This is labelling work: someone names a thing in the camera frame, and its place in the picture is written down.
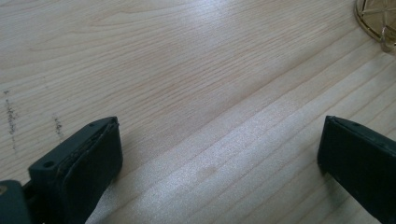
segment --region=wood grain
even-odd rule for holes
[[[396,139],[353,1],[0,0],[0,178],[118,116],[88,223],[377,223],[316,165],[326,115]]]

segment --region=scuff mark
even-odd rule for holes
[[[8,115],[8,127],[9,127],[9,134],[11,134],[11,140],[12,140],[12,148],[16,150],[15,146],[15,137],[14,133],[17,130],[17,125],[15,123],[15,119],[17,118],[17,113],[15,113],[14,109],[12,108],[11,103],[9,102],[8,99],[6,99],[6,110],[7,110],[7,115]]]
[[[55,132],[58,134],[59,139],[62,141],[64,140],[64,133],[62,132],[62,124],[59,121],[58,117],[56,115],[53,116],[53,120],[55,121]]]

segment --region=light wood tabletop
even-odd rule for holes
[[[88,223],[377,223],[317,165],[326,115],[396,139],[354,0],[0,0],[0,179],[117,116]]]

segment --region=black plastic part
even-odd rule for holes
[[[358,123],[327,117],[318,165],[381,223],[396,223],[394,141]]]
[[[97,120],[29,167],[34,191],[59,223],[85,223],[122,166],[117,118]]]
[[[22,186],[18,181],[0,181],[0,223],[33,223],[24,198]]]

